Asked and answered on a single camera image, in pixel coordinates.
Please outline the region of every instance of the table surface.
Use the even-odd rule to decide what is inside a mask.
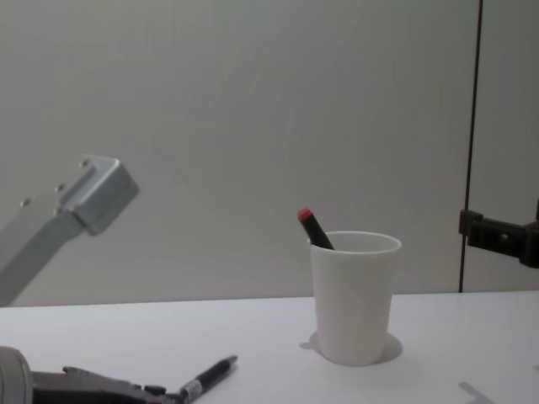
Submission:
[[[312,298],[7,308],[0,345],[32,370],[69,364],[169,389],[237,354],[200,404],[538,403],[538,309],[539,291],[394,296],[386,362],[364,368],[312,349]]]

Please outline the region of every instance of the gray robot arm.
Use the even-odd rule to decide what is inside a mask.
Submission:
[[[10,305],[65,242],[83,231],[104,231],[138,190],[119,160],[84,156],[64,183],[24,199],[0,230],[0,307]]]

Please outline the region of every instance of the cup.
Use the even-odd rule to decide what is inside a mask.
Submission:
[[[318,343],[336,364],[365,366],[382,355],[401,242],[364,231],[327,233],[334,250],[311,245]]]

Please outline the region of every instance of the white wall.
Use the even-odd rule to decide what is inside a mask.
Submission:
[[[501,221],[535,220],[539,198],[539,3],[488,0],[478,79],[470,209]],[[539,270],[473,247],[464,289],[539,289]]]
[[[0,220],[82,153],[142,193],[18,305],[310,295],[296,209],[404,243],[399,291],[454,291],[477,4],[0,3]]]

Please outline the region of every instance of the black marker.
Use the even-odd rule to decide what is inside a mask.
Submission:
[[[314,214],[309,208],[298,210],[297,219],[303,225],[313,246],[334,250],[334,246],[331,245],[328,236],[326,236],[326,233],[322,230],[322,227],[320,227],[316,217],[314,217]]]
[[[236,361],[237,356],[231,356],[217,362],[206,372],[196,376],[192,381],[179,389],[179,402],[182,404],[192,402],[202,396],[230,373]]]

